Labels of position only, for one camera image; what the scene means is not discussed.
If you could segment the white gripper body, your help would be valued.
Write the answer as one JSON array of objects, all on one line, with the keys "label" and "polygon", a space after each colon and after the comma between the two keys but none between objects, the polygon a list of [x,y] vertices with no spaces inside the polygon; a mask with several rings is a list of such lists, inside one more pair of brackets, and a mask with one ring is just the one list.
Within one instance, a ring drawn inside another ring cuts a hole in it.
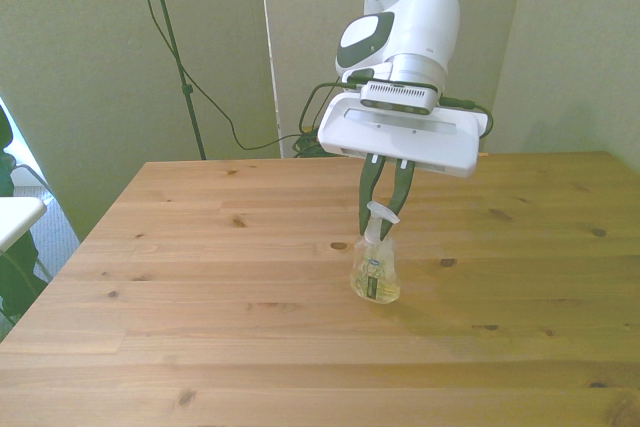
[{"label": "white gripper body", "polygon": [[413,161],[418,169],[468,177],[475,168],[480,136],[488,118],[481,113],[436,107],[428,115],[367,107],[356,93],[329,104],[318,139],[330,153],[365,158],[369,153]]}]

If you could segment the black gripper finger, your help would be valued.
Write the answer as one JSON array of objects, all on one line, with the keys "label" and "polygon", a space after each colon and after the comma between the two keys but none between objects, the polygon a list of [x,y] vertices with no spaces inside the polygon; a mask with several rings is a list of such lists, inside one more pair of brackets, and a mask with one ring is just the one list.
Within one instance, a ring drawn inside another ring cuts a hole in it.
[{"label": "black gripper finger", "polygon": [[413,175],[415,171],[415,163],[413,161],[398,159],[396,161],[394,190],[387,205],[387,208],[399,217],[400,211],[404,206],[411,188]]},{"label": "black gripper finger", "polygon": [[375,186],[382,174],[386,157],[369,153],[366,156],[359,181],[359,233],[364,234],[371,213],[367,204],[373,199]]}]

